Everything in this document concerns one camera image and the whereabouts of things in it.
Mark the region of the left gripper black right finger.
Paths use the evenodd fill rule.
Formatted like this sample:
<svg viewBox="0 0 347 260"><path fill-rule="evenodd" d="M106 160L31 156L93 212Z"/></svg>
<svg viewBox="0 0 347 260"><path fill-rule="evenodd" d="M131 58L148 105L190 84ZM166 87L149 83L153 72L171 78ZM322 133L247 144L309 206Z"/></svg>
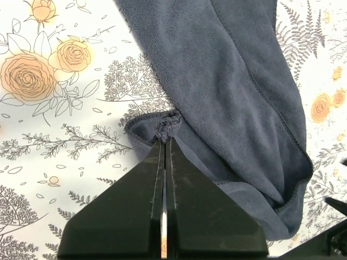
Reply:
<svg viewBox="0 0 347 260"><path fill-rule="evenodd" d="M266 259L263 228L183 154L165 145L168 259Z"/></svg>

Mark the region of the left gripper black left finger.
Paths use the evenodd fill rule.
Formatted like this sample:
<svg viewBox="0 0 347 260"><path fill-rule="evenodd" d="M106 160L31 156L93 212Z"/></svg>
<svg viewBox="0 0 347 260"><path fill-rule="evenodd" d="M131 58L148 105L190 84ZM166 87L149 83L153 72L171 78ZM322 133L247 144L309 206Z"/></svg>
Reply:
<svg viewBox="0 0 347 260"><path fill-rule="evenodd" d="M151 151L66 224L58 259L159 259L165 147Z"/></svg>

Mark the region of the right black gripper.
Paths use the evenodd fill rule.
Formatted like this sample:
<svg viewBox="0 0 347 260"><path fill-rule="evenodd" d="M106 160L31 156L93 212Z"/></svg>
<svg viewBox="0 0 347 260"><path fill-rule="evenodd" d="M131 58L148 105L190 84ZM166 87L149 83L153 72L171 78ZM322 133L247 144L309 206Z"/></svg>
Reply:
<svg viewBox="0 0 347 260"><path fill-rule="evenodd" d="M346 216L326 203L327 198L346 202L346 159L318 159L314 168L300 229L292 238L279 241L279 255L340 255L346 251Z"/></svg>

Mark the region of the grey blue towel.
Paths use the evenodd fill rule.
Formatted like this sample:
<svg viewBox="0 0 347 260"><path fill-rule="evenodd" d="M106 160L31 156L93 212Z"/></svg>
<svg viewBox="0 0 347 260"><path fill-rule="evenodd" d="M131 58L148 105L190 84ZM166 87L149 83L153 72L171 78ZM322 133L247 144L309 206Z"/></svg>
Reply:
<svg viewBox="0 0 347 260"><path fill-rule="evenodd" d="M138 159L174 137L184 155L264 228L301 225L313 166L300 94L275 35L276 1L118 1L175 109L135 117Z"/></svg>

